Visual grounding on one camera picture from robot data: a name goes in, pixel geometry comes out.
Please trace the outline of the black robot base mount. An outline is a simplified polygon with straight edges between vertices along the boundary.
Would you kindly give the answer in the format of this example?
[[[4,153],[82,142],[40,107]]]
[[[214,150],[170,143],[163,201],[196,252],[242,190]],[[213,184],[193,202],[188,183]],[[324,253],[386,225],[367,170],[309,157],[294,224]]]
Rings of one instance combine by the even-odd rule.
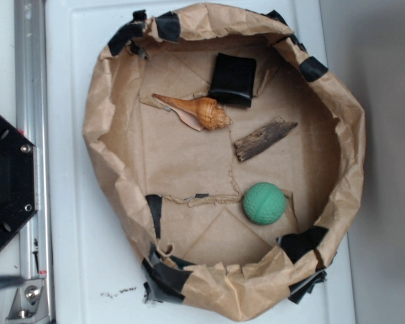
[[[0,252],[36,213],[34,145],[0,115]]]

